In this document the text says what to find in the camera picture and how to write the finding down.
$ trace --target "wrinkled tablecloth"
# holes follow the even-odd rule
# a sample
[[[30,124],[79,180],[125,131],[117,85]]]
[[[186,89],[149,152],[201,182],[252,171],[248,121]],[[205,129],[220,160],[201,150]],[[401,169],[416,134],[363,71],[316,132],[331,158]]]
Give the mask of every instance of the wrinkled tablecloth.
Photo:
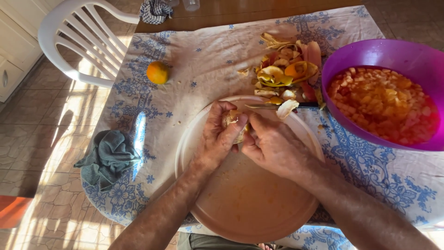
[[[315,40],[327,56],[343,45],[384,37],[364,6],[193,32],[134,34],[96,132],[122,131],[143,162],[124,172],[110,191],[99,192],[98,185],[83,182],[89,200],[103,215],[123,225],[131,223],[175,180],[177,145],[195,115],[213,100],[253,93],[254,73],[244,77],[237,71],[258,65],[267,53],[262,32],[305,43]],[[154,60],[170,67],[168,84],[155,85],[147,79],[147,66]],[[346,131],[326,110],[299,109],[298,115],[315,132],[326,164],[336,167],[346,181],[414,225],[444,220],[443,153],[371,144]],[[339,229],[329,227],[334,221],[322,207],[307,224],[276,243],[300,249],[351,247]],[[181,231],[212,234],[191,215],[182,226]]]

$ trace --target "hairy forearm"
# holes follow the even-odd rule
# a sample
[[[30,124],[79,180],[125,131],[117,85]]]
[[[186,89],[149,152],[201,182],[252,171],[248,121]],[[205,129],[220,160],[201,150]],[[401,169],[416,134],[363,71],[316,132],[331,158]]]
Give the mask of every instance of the hairy forearm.
[[[359,250],[438,248],[378,200],[342,180],[317,159],[292,180],[313,194]]]
[[[208,167],[191,163],[164,194],[147,205],[109,249],[165,249],[211,173]]]

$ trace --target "plate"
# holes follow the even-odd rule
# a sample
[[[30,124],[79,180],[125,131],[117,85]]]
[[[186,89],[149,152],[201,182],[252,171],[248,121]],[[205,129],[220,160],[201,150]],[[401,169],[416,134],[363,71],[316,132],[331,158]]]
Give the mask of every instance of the plate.
[[[257,96],[233,96],[221,101],[230,101],[243,111],[247,109],[245,103],[259,104],[266,100]],[[199,112],[182,135],[176,152],[176,178],[194,155],[210,107]],[[254,111],[278,120],[275,110]],[[324,161],[314,133],[295,113],[284,122],[314,155]],[[319,201],[296,183],[257,166],[242,152],[230,152],[210,177],[191,213],[221,237],[235,242],[261,243],[295,232],[311,218],[318,205]]]

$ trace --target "purple bowl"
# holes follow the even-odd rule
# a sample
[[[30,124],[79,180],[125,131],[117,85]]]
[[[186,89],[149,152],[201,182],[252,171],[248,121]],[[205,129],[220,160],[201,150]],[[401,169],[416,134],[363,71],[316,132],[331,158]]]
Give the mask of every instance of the purple bowl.
[[[441,117],[437,133],[427,142],[402,146],[381,139],[345,117],[327,95],[330,81],[339,72],[362,65],[379,66],[403,74],[421,85],[433,99]],[[346,130],[374,144],[405,150],[444,151],[444,52],[402,40],[372,39],[346,45],[335,51],[322,70],[322,93],[332,116]]]

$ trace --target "person's left hand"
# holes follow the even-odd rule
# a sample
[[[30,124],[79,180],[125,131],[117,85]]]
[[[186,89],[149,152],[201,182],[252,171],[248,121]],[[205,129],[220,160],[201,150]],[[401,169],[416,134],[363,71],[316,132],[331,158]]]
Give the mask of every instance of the person's left hand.
[[[241,114],[236,123],[230,123],[224,130],[222,128],[222,114],[228,110],[237,109],[237,106],[228,101],[215,101],[211,105],[208,119],[203,128],[203,135],[193,161],[201,163],[212,170],[219,167],[228,153],[239,152],[234,140],[247,123],[248,116]]]

